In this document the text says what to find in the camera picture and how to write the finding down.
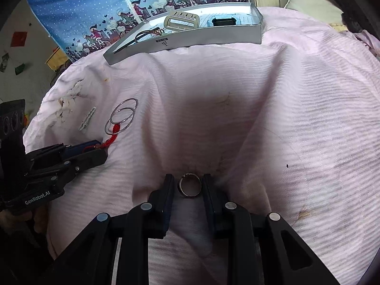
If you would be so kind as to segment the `person's left hand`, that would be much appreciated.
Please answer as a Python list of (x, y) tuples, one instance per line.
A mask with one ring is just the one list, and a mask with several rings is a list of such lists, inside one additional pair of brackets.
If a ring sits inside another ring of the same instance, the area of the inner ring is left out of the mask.
[(47, 204), (21, 215), (13, 215), (8, 210), (1, 212), (1, 229), (21, 231), (32, 228), (37, 233), (46, 232), (49, 207)]

